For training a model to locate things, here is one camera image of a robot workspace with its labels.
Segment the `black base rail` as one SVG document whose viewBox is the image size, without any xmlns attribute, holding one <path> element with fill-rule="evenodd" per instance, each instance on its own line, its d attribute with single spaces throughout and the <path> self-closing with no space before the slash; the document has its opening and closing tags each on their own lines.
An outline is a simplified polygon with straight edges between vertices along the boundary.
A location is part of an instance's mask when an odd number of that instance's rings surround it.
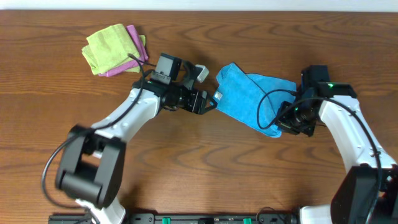
<svg viewBox="0 0 398 224">
<path fill-rule="evenodd" d="M 154 215 L 134 213 L 122 224 L 299 224 L 298 215 L 260 213 L 259 215 Z"/>
</svg>

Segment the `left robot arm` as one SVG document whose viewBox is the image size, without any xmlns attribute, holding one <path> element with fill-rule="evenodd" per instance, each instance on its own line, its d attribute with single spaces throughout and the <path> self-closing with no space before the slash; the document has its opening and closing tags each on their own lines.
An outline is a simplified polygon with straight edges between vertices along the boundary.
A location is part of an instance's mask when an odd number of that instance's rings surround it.
<svg viewBox="0 0 398 224">
<path fill-rule="evenodd" d="M 62 146 L 64 150 L 55 186 L 93 214 L 93 223 L 122 223 L 126 209 L 117 198 L 121 186 L 126 146 L 134 135 L 155 118 L 161 109 L 183 109 L 205 114 L 216 101 L 195 82 L 203 82 L 209 71 L 204 65 L 183 62 L 186 71 L 175 82 L 180 66 L 158 62 L 134 82 L 125 101 L 105 119 L 89 128 L 74 126 Z"/>
</svg>

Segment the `blue microfiber cloth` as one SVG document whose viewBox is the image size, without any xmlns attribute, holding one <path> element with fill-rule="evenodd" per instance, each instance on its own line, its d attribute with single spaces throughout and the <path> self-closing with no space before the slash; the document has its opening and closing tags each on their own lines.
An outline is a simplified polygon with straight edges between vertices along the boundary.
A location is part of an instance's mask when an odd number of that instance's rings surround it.
<svg viewBox="0 0 398 224">
<path fill-rule="evenodd" d="M 213 98 L 219 111 L 246 124 L 262 134 L 279 138 L 282 131 L 276 125 L 267 129 L 284 101 L 293 102 L 296 83 L 256 73 L 244 73 L 235 63 L 224 66 L 217 74 L 219 84 Z"/>
</svg>

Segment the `green folded cloth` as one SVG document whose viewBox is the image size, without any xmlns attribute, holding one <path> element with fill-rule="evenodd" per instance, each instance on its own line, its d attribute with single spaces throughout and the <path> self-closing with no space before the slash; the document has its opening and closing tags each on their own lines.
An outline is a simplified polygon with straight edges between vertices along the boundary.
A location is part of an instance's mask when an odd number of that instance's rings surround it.
<svg viewBox="0 0 398 224">
<path fill-rule="evenodd" d="M 84 46 L 81 50 L 94 75 L 98 75 L 98 70 L 101 68 L 101 66 L 98 65 L 97 59 L 101 58 L 104 49 L 109 49 L 109 47 L 105 44 L 105 38 L 109 37 L 110 33 L 111 31 L 109 31 L 107 27 L 95 32 L 94 34 L 91 34 L 86 38 L 88 45 Z"/>
</svg>

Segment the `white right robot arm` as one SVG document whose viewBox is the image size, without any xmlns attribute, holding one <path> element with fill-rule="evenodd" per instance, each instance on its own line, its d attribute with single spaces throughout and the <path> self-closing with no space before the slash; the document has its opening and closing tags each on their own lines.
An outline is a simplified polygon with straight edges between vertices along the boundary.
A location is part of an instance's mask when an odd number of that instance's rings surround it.
<svg viewBox="0 0 398 224">
<path fill-rule="evenodd" d="M 318 82 L 290 91 L 277 125 L 311 136 L 321 121 L 330 131 L 346 171 L 332 201 L 299 210 L 300 223 L 397 223 L 397 162 L 367 124 L 357 95 L 346 83 Z"/>
</svg>

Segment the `pink folded cloth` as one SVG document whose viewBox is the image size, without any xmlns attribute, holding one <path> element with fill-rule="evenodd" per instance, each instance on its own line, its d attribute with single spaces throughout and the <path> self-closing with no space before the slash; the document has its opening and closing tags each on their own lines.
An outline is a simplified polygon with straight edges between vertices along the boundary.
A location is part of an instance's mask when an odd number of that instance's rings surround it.
<svg viewBox="0 0 398 224">
<path fill-rule="evenodd" d="M 122 72 L 139 72 L 139 66 L 148 59 L 145 49 L 146 37 L 139 35 L 133 25 L 117 24 L 108 28 L 110 36 L 105 38 L 108 50 L 98 58 L 98 75 L 111 77 Z"/>
</svg>

